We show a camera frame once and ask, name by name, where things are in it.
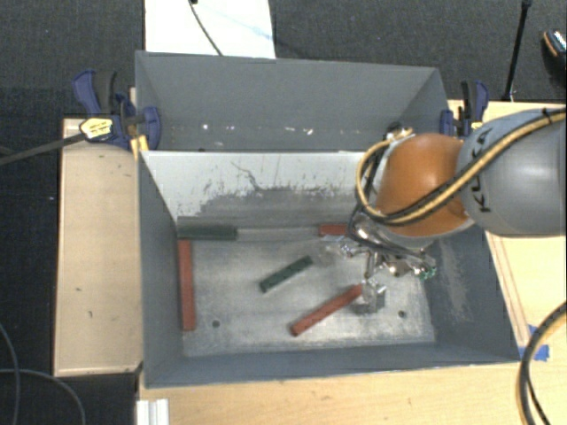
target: cable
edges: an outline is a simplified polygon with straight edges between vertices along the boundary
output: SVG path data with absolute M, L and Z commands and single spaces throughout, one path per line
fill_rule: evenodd
M 191 0 L 187 0 L 187 3 L 189 4 L 189 7 L 191 8 L 191 12 L 193 13 L 193 17 L 195 18 L 195 20 L 197 21 L 199 27 L 201 28 L 201 31 L 203 32 L 203 35 L 205 35 L 206 39 L 210 42 L 210 44 L 213 46 L 213 49 L 216 51 L 217 55 L 219 57 L 224 57 L 224 55 L 222 55 L 221 50 L 217 47 L 217 45 L 214 43 L 213 38 L 211 38 L 211 36 L 209 35 L 209 33 L 206 31 L 205 26 L 203 25 L 203 23 L 201 22 L 201 19 L 199 18 L 197 12 L 195 11 L 195 7 L 193 6 L 193 2 Z
M 14 370 L 10 368 L 0 369 L 0 375 L 8 375 L 13 372 Z M 36 372 L 35 370 L 28 370 L 25 368 L 21 368 L 19 372 L 22 373 L 23 375 L 35 376 L 37 378 L 42 378 L 44 380 L 50 381 L 52 383 L 55 383 L 55 385 L 57 385 L 61 389 L 63 389 L 67 394 L 69 394 L 69 396 L 73 399 L 74 403 L 77 405 L 77 409 L 79 410 L 79 414 L 81 415 L 81 424 L 82 425 L 87 424 L 86 413 L 82 405 L 81 399 L 76 394 L 76 392 L 69 386 L 69 384 L 61 381 L 55 376 L 47 375 L 46 373 L 42 373 L 42 372 Z
M 74 403 L 77 405 L 77 409 L 79 410 L 79 414 L 81 415 L 81 424 L 86 425 L 87 419 L 85 414 L 85 409 L 82 406 L 81 399 L 77 396 L 76 392 L 65 382 L 61 381 L 60 379 L 56 378 L 55 376 L 47 375 L 46 373 L 37 372 L 35 370 L 28 370 L 25 368 L 20 368 L 18 364 L 18 357 L 16 356 L 16 352 L 14 350 L 12 340 L 8 336 L 8 333 L 5 331 L 4 327 L 0 323 L 0 334 L 4 338 L 6 345 L 8 346 L 8 350 L 12 357 L 12 364 L 13 368 L 3 368 L 0 369 L 0 375 L 11 375 L 14 374 L 14 379 L 16 381 L 15 386 L 15 400 L 14 400 L 14 414 L 12 419 L 12 424 L 18 424 L 18 417 L 19 417 L 19 403 L 21 400 L 21 380 L 20 375 L 29 375 L 35 376 L 37 378 L 42 378 L 44 380 L 50 381 L 55 383 L 58 387 L 63 389 L 67 394 L 73 399 Z
M 507 148 L 513 143 L 519 141 L 525 136 L 545 128 L 551 124 L 563 121 L 565 119 L 565 110 L 557 112 L 543 111 L 543 117 L 529 120 L 522 126 L 517 127 L 509 134 L 503 136 L 500 140 L 488 147 L 483 154 L 472 160 L 467 166 L 461 170 L 454 178 L 441 184 L 432 192 L 419 199 L 411 206 L 404 208 L 392 214 L 384 214 L 378 209 L 369 204 L 368 197 L 362 190 L 362 177 L 368 170 L 368 159 L 371 158 L 374 151 L 384 147 L 384 144 L 389 144 L 392 141 L 384 141 L 372 146 L 362 157 L 356 170 L 356 196 L 359 203 L 364 208 L 364 212 L 372 217 L 378 223 L 389 226 L 401 226 L 414 223 L 418 220 L 424 219 L 430 214 L 437 211 L 441 206 L 449 202 L 454 195 L 461 191 L 476 175 L 487 168 L 493 161 L 496 160 Z
M 38 154 L 44 154 L 49 151 L 58 150 L 60 148 L 64 148 L 74 143 L 82 142 L 84 140 L 85 136 L 83 134 L 71 135 L 70 137 L 64 138 L 62 140 L 46 143 L 45 145 L 37 146 L 35 148 L 32 148 L 31 150 L 17 152 L 0 158 L 0 166 L 5 166 L 7 164 L 11 164 L 12 162 L 16 162 L 25 158 L 32 158 L 33 156 L 37 156 Z
M 10 340 L 10 337 L 8 336 L 8 333 L 6 332 L 6 329 L 4 329 L 2 323 L 0 323 L 0 334 L 2 334 L 2 337 L 6 342 L 6 346 L 8 346 L 8 351 L 10 352 L 10 357 L 12 358 L 12 366 L 13 366 L 12 372 L 14 373 L 14 381 L 15 381 L 15 387 L 14 387 L 15 399 L 14 399 L 14 413 L 12 416 L 12 424 L 17 425 L 18 416 L 19 416 L 19 402 L 21 399 L 21 379 L 20 379 L 21 370 L 19 369 L 18 357 L 16 356 L 16 350 L 14 350 L 12 340 Z
M 522 414 L 524 415 L 525 421 L 528 425 L 535 425 L 536 422 L 533 419 L 532 412 L 530 411 L 530 402 L 527 395 L 527 390 L 529 389 L 530 395 L 532 397 L 533 403 L 536 406 L 540 418 L 549 424 L 549 420 L 543 413 L 540 402 L 536 398 L 535 391 L 532 386 L 532 379 L 530 377 L 530 362 L 532 361 L 533 354 L 540 345 L 540 341 L 547 336 L 549 330 L 556 324 L 562 316 L 567 312 L 567 303 L 562 303 L 559 305 L 549 316 L 540 324 L 538 328 L 532 334 L 530 343 L 525 348 L 524 355 L 522 356 L 522 362 L 520 363 L 520 371 L 518 376 L 518 394 L 520 397 L 520 405 L 522 407 Z

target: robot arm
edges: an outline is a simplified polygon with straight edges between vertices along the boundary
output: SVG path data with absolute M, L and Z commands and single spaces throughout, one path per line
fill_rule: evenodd
M 433 275 L 427 247 L 474 224 L 564 235 L 565 110 L 491 121 L 464 141 L 394 129 L 362 157 L 356 196 L 348 234 L 373 254 L 367 280 L 380 269 Z

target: wooden table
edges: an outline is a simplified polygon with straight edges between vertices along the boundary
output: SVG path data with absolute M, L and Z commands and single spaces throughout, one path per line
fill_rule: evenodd
M 455 108 L 459 103 L 450 102 L 450 105 Z M 541 106 L 494 102 L 490 104 L 485 120 Z M 66 158 L 70 159 L 69 153 L 68 149 L 64 151 L 64 165 Z M 93 153 L 93 156 L 106 154 Z M 122 161 L 129 162 L 128 158 L 114 159 L 113 174 L 120 170 L 118 164 L 120 168 L 128 165 Z M 131 371 L 141 359 L 139 275 L 132 239 L 136 227 L 135 210 L 133 206 L 121 209 L 120 224 L 125 226 L 122 230 L 103 220 L 91 219 L 88 226 L 80 224 L 81 209 L 76 205 L 66 205 L 65 193 L 77 196 L 78 192 L 69 181 L 73 175 L 80 175 L 81 162 L 88 162 L 88 159 L 75 159 L 70 170 L 74 173 L 66 173 L 66 190 L 62 190 L 62 228 L 67 245 L 63 245 L 61 250 L 64 251 L 65 247 L 67 250 L 61 252 L 59 258 L 54 355 L 56 375 Z M 89 168 L 91 175 L 101 174 L 92 164 L 90 167 L 85 164 L 85 168 Z M 98 189 L 104 189 L 104 182 L 100 175 L 94 181 Z M 128 193 L 121 192 L 121 203 L 133 203 Z M 103 212 L 117 212 L 111 209 L 108 199 L 97 202 L 92 197 L 92 200 L 109 207 Z M 112 243 L 108 242 L 111 241 L 109 233 L 112 234 Z M 82 256 L 81 247 L 87 250 L 92 246 L 89 235 L 102 237 L 107 246 L 120 241 L 133 244 L 130 245 L 133 247 L 132 257 L 113 260 L 109 256 L 105 260 L 106 270 L 96 264 L 87 266 L 86 273 L 77 268 L 71 269 L 81 264 L 77 261 Z M 523 341 L 528 337 L 524 323 L 539 324 L 551 309 L 565 300 L 565 238 L 509 240 L 490 237 L 490 242 L 501 282 L 506 283 L 504 289 L 508 292 L 509 310 L 513 321 L 520 325 L 517 338 Z M 103 244 L 94 250 L 102 253 L 107 246 Z M 121 263 L 123 275 L 119 278 L 109 274 L 108 267 L 112 267 L 114 262 Z M 82 302 L 84 295 L 79 293 L 85 291 L 89 294 L 89 305 L 94 308 L 85 307 Z M 565 328 L 555 332 L 548 344 L 551 357 L 548 362 L 534 362 L 532 376 L 549 419 L 552 423 L 561 423 L 562 418 L 567 417 L 564 400 L 567 393 Z M 89 350 L 93 345 L 96 350 Z M 160 390 L 146 390 L 141 382 L 140 398 L 168 398 L 170 423 L 173 425 L 516 424 L 520 423 L 516 400 L 517 369 L 518 364 L 510 363 Z

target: blue tape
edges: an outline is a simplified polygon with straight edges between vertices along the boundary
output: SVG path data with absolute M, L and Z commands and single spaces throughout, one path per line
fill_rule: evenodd
M 528 324 L 528 329 L 530 330 L 530 335 L 533 335 L 533 333 L 535 332 L 535 329 L 537 329 L 537 328 L 535 326 L 532 326 L 531 324 Z M 518 348 L 518 350 L 520 352 L 520 357 L 523 357 L 524 352 L 525 352 L 525 346 L 520 346 Z M 547 362 L 548 359 L 549 359 L 549 345 L 543 344 L 533 354 L 533 360 L 539 360 L 541 362 Z

